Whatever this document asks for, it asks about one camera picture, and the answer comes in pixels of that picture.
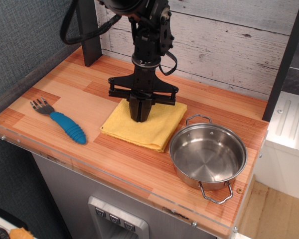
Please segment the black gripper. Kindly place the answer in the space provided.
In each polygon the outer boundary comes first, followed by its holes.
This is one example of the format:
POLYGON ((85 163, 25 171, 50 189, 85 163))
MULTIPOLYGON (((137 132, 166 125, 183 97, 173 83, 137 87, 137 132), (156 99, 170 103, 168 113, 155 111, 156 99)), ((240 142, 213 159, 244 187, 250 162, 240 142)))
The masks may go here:
POLYGON ((109 96, 127 99, 131 119, 145 122, 152 105, 174 105, 178 87, 159 79, 155 68, 135 66, 134 72, 128 76, 111 77, 109 96))

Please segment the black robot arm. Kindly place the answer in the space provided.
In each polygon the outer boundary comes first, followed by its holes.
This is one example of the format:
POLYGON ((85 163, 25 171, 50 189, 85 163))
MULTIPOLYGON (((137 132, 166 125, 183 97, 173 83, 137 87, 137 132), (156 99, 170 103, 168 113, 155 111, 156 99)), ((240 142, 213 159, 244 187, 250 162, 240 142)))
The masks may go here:
POLYGON ((121 16, 131 23, 135 46, 131 75, 109 79, 111 97, 129 102, 131 118, 145 122, 155 104, 174 105, 178 87, 160 80, 155 71, 161 67, 161 58, 176 57, 169 52, 174 37, 170 30, 170 6, 166 0, 102 0, 100 4, 115 13, 113 24, 121 16))

